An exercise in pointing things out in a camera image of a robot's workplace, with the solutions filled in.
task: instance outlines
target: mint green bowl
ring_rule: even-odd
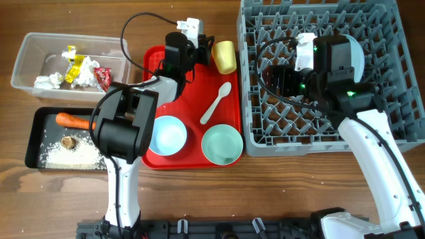
[[[230,125],[212,126],[202,137],[202,152],[216,165],[235,162],[244,149],[240,133]]]

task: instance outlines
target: gray dish rack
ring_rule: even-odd
[[[379,86],[400,150],[425,143],[424,106],[395,0],[268,1],[269,5],[263,0],[241,0],[237,20],[242,120],[249,155],[350,151],[321,112],[280,102],[267,95],[254,77],[254,57],[265,42],[299,33],[346,34],[357,39],[365,52],[362,81]],[[265,50],[259,72],[270,64],[295,64],[295,60],[294,49],[275,43]],[[297,102],[302,98],[291,97]]]

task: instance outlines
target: trash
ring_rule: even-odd
[[[34,82],[35,88],[41,88],[45,90],[59,89],[60,84],[64,81],[63,76],[56,72],[50,76],[39,76]]]
[[[75,86],[82,86],[82,87],[96,87],[99,92],[104,92],[103,89],[100,87],[94,73],[93,69],[98,68],[100,65],[97,61],[91,60],[89,56],[87,56],[81,64],[80,67],[80,75],[74,79],[74,81],[71,83],[71,87]]]
[[[82,63],[85,56],[77,55],[75,46],[68,46],[68,51],[62,53],[62,57],[65,57],[70,63],[68,70],[66,70],[65,80],[69,83],[73,83],[75,78],[80,74]]]
[[[107,92],[112,83],[111,68],[94,68],[93,71],[100,87]]]

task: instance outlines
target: red tray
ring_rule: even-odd
[[[144,57],[145,68],[154,71],[159,61],[165,56],[164,46],[154,46],[150,48]],[[204,133],[214,125],[231,125],[241,133],[239,86],[237,72],[222,75],[211,59],[210,66],[197,64],[195,66],[195,81],[186,84],[183,94],[175,102],[171,102],[157,108],[156,118],[160,116],[175,116],[180,119],[187,129],[187,141],[185,146],[178,153],[171,156],[159,156],[148,149],[142,157],[143,162],[152,169],[195,169],[208,167],[229,167],[237,163],[226,166],[218,166],[211,163],[203,154],[201,141]],[[151,78],[151,74],[144,72],[143,79]],[[192,72],[187,73],[188,81],[192,80]],[[225,83],[232,84],[230,94],[223,98],[212,114],[210,120],[205,125],[199,120],[218,96],[218,89]]]

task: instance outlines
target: wooden table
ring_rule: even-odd
[[[76,223],[99,220],[108,203],[105,173],[44,171],[24,165],[34,112],[41,106],[87,106],[34,98],[10,85],[13,65],[29,32],[118,37],[126,19],[151,11],[171,19],[200,18],[216,40],[236,40],[240,1],[3,0],[0,4],[0,238],[74,238]],[[400,1],[416,77],[425,94],[425,2]],[[144,17],[131,22],[125,38],[136,62],[175,27]],[[133,72],[133,80],[140,72]],[[425,185],[425,146],[405,153],[416,180]],[[377,210],[352,153],[255,158],[228,169],[139,170],[142,218],[193,220],[309,216],[341,206],[377,222]]]

